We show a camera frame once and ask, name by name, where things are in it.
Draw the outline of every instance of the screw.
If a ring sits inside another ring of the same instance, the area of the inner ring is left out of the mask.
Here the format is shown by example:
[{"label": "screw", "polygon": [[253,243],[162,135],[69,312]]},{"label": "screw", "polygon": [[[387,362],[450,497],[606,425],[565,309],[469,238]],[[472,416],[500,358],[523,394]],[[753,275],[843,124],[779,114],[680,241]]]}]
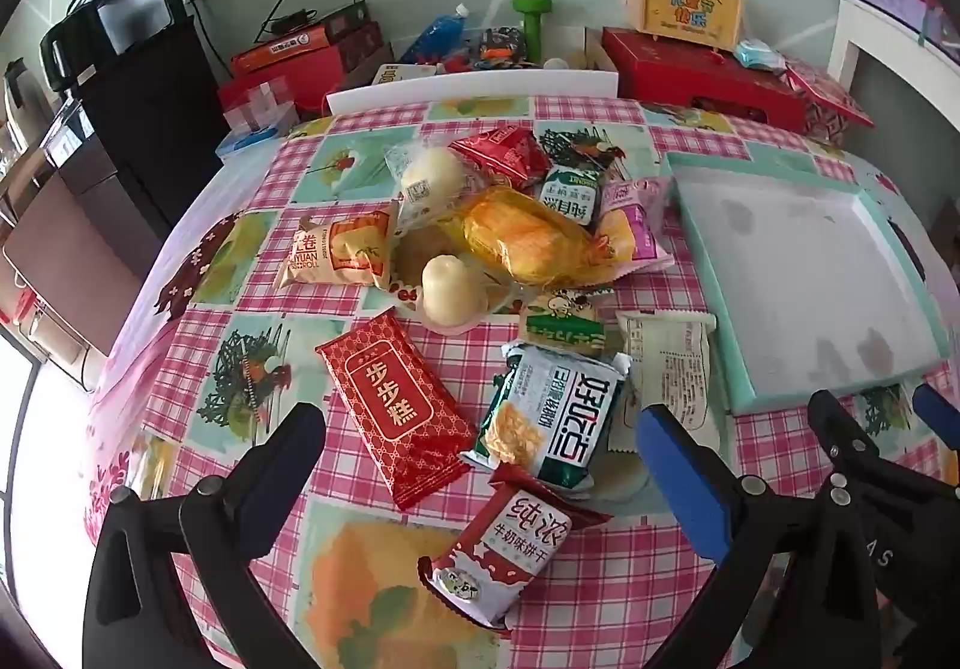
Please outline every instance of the screw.
[{"label": "screw", "polygon": [[837,504],[837,506],[850,504],[850,494],[846,492],[846,490],[843,490],[842,487],[834,487],[834,489],[830,491],[830,498],[833,499],[834,504]]},{"label": "screw", "polygon": [[740,480],[740,486],[745,492],[752,496],[762,495],[763,492],[767,490],[766,482],[763,482],[760,477],[755,477],[752,474],[748,474],[746,477]]},{"label": "screw", "polygon": [[130,498],[131,495],[133,495],[133,491],[130,490],[126,485],[114,487],[114,489],[110,492],[110,504],[120,504],[121,502]]},{"label": "screw", "polygon": [[215,496],[220,492],[220,488],[223,485],[223,477],[211,474],[209,477],[203,477],[200,482],[197,482],[197,492],[202,496]]}]

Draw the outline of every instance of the blue face mask package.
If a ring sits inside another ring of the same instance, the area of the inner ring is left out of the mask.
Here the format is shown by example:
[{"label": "blue face mask package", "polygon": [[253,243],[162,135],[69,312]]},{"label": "blue face mask package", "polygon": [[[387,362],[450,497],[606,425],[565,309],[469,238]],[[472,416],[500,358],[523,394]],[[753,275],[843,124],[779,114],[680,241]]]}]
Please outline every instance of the blue face mask package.
[{"label": "blue face mask package", "polygon": [[737,44],[733,56],[744,68],[759,68],[772,73],[783,73],[786,70],[784,56],[755,38],[748,38]]}]

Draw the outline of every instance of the green dumbbell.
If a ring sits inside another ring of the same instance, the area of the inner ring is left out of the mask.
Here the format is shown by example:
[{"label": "green dumbbell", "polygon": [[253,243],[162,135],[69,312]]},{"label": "green dumbbell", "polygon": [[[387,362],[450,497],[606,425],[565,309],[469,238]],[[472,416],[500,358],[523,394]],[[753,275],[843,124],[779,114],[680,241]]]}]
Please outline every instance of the green dumbbell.
[{"label": "green dumbbell", "polygon": [[539,18],[553,10],[551,0],[514,0],[514,10],[523,15],[523,36],[527,42],[527,59],[541,61],[541,35]]}]

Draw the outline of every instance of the window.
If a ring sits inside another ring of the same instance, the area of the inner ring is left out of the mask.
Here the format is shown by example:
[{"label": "window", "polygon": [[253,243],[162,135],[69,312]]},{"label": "window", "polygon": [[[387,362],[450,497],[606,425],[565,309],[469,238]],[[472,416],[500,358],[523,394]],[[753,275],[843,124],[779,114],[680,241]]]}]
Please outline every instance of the window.
[{"label": "window", "polygon": [[0,538],[0,581],[16,601],[13,561],[10,547],[11,491],[16,448],[20,442],[23,418],[30,394],[37,381],[40,361],[0,328],[0,506],[3,509],[3,533]]}]

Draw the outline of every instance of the egg roll package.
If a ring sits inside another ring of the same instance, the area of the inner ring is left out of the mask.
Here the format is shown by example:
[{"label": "egg roll package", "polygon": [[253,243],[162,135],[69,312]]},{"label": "egg roll package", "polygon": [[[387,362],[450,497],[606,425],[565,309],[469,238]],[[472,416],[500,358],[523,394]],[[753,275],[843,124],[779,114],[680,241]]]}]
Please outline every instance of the egg roll package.
[{"label": "egg roll package", "polygon": [[496,492],[445,553],[419,559],[421,584],[474,625],[508,637],[504,614],[560,549],[570,530],[608,514],[573,506],[517,466],[502,463]]},{"label": "egg roll package", "polygon": [[608,182],[600,202],[593,248],[606,261],[614,279],[634,271],[662,271],[674,263],[654,235],[664,224],[664,206],[670,186],[667,176]]},{"label": "egg roll package", "polygon": [[587,464],[630,373],[630,356],[613,364],[515,341],[503,347],[499,381],[470,463],[515,463],[551,487],[589,490]]},{"label": "egg roll package", "polygon": [[390,250],[397,203],[371,206],[358,217],[314,224],[299,222],[274,289],[292,284],[376,285],[390,287]]}]

